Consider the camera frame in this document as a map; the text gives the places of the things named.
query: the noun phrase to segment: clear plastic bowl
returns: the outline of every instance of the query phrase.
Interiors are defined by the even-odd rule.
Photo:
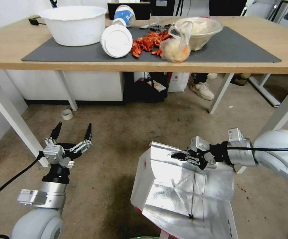
[[[200,50],[216,33],[222,31],[223,26],[221,22],[210,18],[183,18],[175,23],[177,31],[182,32],[180,29],[185,22],[192,22],[193,28],[189,40],[191,50]]]

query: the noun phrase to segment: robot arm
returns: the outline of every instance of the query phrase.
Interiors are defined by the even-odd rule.
[[[192,138],[187,151],[174,152],[171,157],[186,160],[200,169],[216,168],[218,162],[230,166],[261,164],[288,180],[288,131],[268,131],[260,135],[252,147],[238,128],[228,130],[229,141],[212,145],[199,136]]]
[[[80,157],[91,146],[92,125],[89,124],[84,140],[78,144],[57,143],[62,123],[45,139],[43,154],[51,165],[50,171],[42,178],[40,190],[22,189],[18,201],[32,205],[30,211],[18,220],[12,230],[12,239],[58,239],[63,222],[62,210],[65,204],[65,189],[69,184],[70,169],[74,159]]]

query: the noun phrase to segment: silver foil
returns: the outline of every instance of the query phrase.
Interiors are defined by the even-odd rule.
[[[180,239],[237,239],[230,201],[232,168],[200,170],[170,157],[179,149],[155,143],[140,157],[131,203]]]

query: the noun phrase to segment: label sticker on robot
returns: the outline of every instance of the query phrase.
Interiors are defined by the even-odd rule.
[[[228,131],[229,141],[233,139],[232,130]]]
[[[21,190],[21,193],[22,193],[22,194],[33,194],[33,192],[34,192],[34,191],[33,191],[33,190],[30,190],[30,189],[22,189],[22,190]]]

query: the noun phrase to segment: black cable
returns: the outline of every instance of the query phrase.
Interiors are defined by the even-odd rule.
[[[227,150],[252,150],[252,151],[288,151],[288,148],[252,148],[252,147],[228,147]]]
[[[183,13],[184,0],[181,1],[180,16]]]
[[[188,14],[189,14],[189,12],[190,12],[190,8],[191,8],[191,0],[189,0],[189,9],[188,9],[188,12],[187,12],[186,17],[188,17]]]
[[[178,16],[178,12],[179,12],[179,7],[180,7],[180,4],[181,4],[181,1],[183,1],[183,0],[179,0],[179,2],[178,2],[177,10],[176,10],[176,16]]]
[[[26,167],[24,170],[22,170],[20,173],[18,173],[16,176],[12,177],[9,181],[7,181],[3,186],[0,187],[0,192],[7,187],[11,182],[13,182],[17,177],[19,177],[20,175],[22,175],[23,173],[25,173],[27,170],[29,170],[36,162],[38,162],[38,160],[40,160],[43,157],[43,152],[39,151],[39,154],[37,156],[37,158],[28,166]],[[6,235],[1,235],[0,234],[0,238],[3,239],[10,239],[9,236]]]

